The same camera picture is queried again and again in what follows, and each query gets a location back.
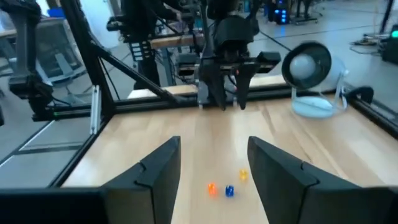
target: fan stand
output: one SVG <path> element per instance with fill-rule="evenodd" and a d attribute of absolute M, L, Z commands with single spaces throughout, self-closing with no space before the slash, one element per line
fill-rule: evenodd
<path fill-rule="evenodd" d="M 322 96 L 297 96 L 297 90 L 292 88 L 292 106 L 295 113 L 307 118 L 324 119 L 332 117 L 343 90 L 343 74 L 338 79 L 333 102 Z"/>

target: black metal frame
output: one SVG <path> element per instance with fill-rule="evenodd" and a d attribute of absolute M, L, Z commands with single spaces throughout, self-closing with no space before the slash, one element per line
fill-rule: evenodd
<path fill-rule="evenodd" d="M 97 134 L 91 135 L 83 147 L 79 149 L 76 154 L 73 156 L 73 159 L 68 163 L 68 165 L 59 173 L 59 175 L 51 182 L 49 187 L 61 187 L 69 175 L 73 172 L 75 167 L 78 165 L 80 160 L 86 154 L 86 152 L 90 149 L 93 143 L 96 141 L 96 138 L 101 134 L 102 130 L 106 127 L 107 123 L 112 119 L 115 114 L 119 113 L 132 113 L 138 111 L 149 111 L 149 110 L 166 110 L 166 109 L 174 109 L 174 108 L 185 108 L 185 107 L 194 107 L 198 106 L 197 96 L 195 93 L 187 93 L 179 96 L 175 96 L 176 98 L 183 97 L 183 101 L 178 101 L 171 103 L 170 98 L 139 98 L 133 100 L 121 100 L 114 101 L 111 92 L 109 90 L 109 86 L 106 83 L 105 74 L 101 68 L 99 63 L 99 57 L 102 53 L 102 50 L 98 49 L 96 52 L 100 55 L 93 55 L 92 48 L 89 46 L 92 45 L 90 42 L 90 35 L 88 34 L 87 26 L 84 28 L 86 24 L 82 24 L 85 22 L 83 13 L 77 12 L 79 5 L 78 0 L 61 0 L 61 4 L 64 9 L 64 13 L 68 19 L 73 35 L 75 36 L 76 43 L 80 49 L 81 56 L 86 65 L 87 72 L 93 82 L 94 85 L 99 85 L 102 89 L 102 102 L 103 102 L 103 121 L 101 123 L 101 127 Z M 121 68 L 125 73 L 130 73 L 130 69 L 127 67 Z M 270 86 L 260 86 L 251 88 L 248 94 L 248 101 L 256 101 L 256 100 L 277 100 L 282 98 L 291 97 L 292 89 L 287 84 L 284 85 L 270 85 Z M 311 93 L 307 91 L 298 92 L 299 95 L 309 95 Z M 392 137 L 398 139 L 398 126 L 388 119 L 384 118 L 381 114 L 375 112 L 369 104 L 364 103 L 360 99 L 360 97 L 351 97 L 348 100 L 349 104 L 357 109 L 361 114 L 370 119 L 380 128 L 388 132 Z M 203 106 L 216 106 L 214 103 L 208 103 Z M 76 118 L 82 116 L 90 116 L 90 105 L 80 105 L 73 107 L 63 107 L 57 108 L 56 112 L 58 115 L 54 117 L 54 119 L 65 119 L 65 118 Z"/>
<path fill-rule="evenodd" d="M 386 11 L 384 12 L 383 20 L 381 22 L 379 34 L 383 34 L 386 31 L 387 22 L 388 22 L 388 19 L 390 18 L 393 4 L 394 4 L 394 0 L 388 0 Z"/>

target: white wall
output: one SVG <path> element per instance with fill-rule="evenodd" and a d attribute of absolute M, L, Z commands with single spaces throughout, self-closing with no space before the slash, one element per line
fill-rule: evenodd
<path fill-rule="evenodd" d="M 398 9 L 398 0 L 394 0 L 394 3 L 392 5 L 392 10 L 397 10 Z"/>
<path fill-rule="evenodd" d="M 112 16 L 111 8 L 107 0 L 84 0 L 80 1 L 83 12 L 90 25 L 91 32 L 106 48 L 116 47 L 119 44 L 117 32 L 106 30 L 106 23 Z"/>
<path fill-rule="evenodd" d="M 50 9 L 49 4 L 47 3 L 46 0 L 36 0 L 36 2 L 39 4 L 40 8 L 42 9 L 42 15 L 49 16 L 47 13 L 47 10 Z"/>

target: small cube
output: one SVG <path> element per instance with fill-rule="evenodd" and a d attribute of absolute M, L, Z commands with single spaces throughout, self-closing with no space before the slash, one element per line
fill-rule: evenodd
<path fill-rule="evenodd" d="M 246 169 L 239 170 L 239 178 L 241 180 L 246 180 L 248 178 L 248 171 Z"/>
<path fill-rule="evenodd" d="M 217 194 L 216 184 L 214 183 L 208 184 L 207 191 L 209 192 L 210 195 L 216 195 Z"/>
<path fill-rule="evenodd" d="M 234 186 L 232 185 L 227 185 L 225 187 L 225 195 L 227 197 L 233 197 L 234 196 Z"/>

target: blue die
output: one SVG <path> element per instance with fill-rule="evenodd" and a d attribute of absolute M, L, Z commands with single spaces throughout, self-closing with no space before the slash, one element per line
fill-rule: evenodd
<path fill-rule="evenodd" d="M 234 186 L 232 186 L 232 185 L 227 185 L 227 186 L 225 187 L 225 195 L 226 195 L 227 197 L 233 197 L 233 195 L 234 195 Z"/>

